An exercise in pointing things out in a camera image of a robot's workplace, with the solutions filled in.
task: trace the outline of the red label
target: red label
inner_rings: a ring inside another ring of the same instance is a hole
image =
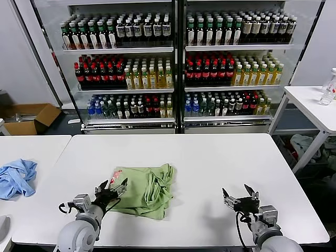
[[[230,77],[231,78],[233,76],[233,72],[226,72],[225,74],[226,74],[226,77]]]
[[[109,76],[108,76],[108,75],[102,75],[102,76],[101,76],[101,79],[102,79],[102,80],[109,80]]]
[[[211,73],[210,73],[210,77],[212,77],[212,78],[216,78],[216,77],[217,77],[217,72],[211,72]]]
[[[218,72],[218,76],[221,77],[221,78],[224,78],[225,72]]]
[[[209,74],[210,74],[209,72],[203,72],[203,73],[202,73],[202,77],[203,77],[203,78],[208,78],[208,77],[209,77]]]
[[[82,76],[77,76],[77,80],[78,80],[78,81],[84,81],[84,80],[85,80],[84,75],[82,75]]]

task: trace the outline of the table leg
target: table leg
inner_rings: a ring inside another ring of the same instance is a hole
[[[330,133],[327,133],[324,130],[321,130],[320,133],[315,137],[314,141],[310,144],[306,152],[303,154],[303,156],[300,158],[298,163],[293,168],[293,173],[297,173],[298,170],[305,167],[306,164],[311,160],[311,158],[314,156],[314,154],[317,152],[319,147],[323,145],[327,137],[330,135]]]
[[[271,123],[271,125],[268,128],[268,131],[267,131],[268,134],[273,135],[273,133],[274,133],[275,129],[277,128],[277,125],[278,125],[278,123],[280,121],[280,118],[281,118],[282,114],[284,113],[284,110],[286,109],[288,101],[289,101],[289,99],[288,99],[288,97],[287,97],[287,95],[285,93],[284,96],[283,96],[283,98],[282,98],[282,100],[281,100],[281,103],[280,103],[280,105],[278,107],[278,110],[275,113],[275,116],[274,116],[274,118],[272,120],[272,123]]]

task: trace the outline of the white side table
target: white side table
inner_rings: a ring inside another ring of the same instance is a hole
[[[293,168],[294,173],[308,164],[328,136],[336,135],[336,102],[332,101],[328,106],[321,105],[319,101],[322,95],[321,86],[285,87],[285,95],[268,129],[268,133],[272,135],[290,100],[320,130]]]

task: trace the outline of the black cable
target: black cable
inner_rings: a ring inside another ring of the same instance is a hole
[[[241,214],[242,217],[244,216],[241,212],[237,212],[236,214],[236,226],[237,226],[237,231],[238,231],[238,236],[239,236],[239,240],[244,248],[244,251],[248,251],[248,248],[245,246],[245,243],[243,241],[242,235],[240,233],[240,228],[239,228],[239,221],[238,221],[238,215]]]

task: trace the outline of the white wall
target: white wall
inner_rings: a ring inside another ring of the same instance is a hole
[[[15,103],[58,103],[52,94],[8,0],[0,1],[0,89]]]
[[[326,0],[302,61],[291,81],[293,86],[320,86],[331,78],[336,67],[336,1]]]

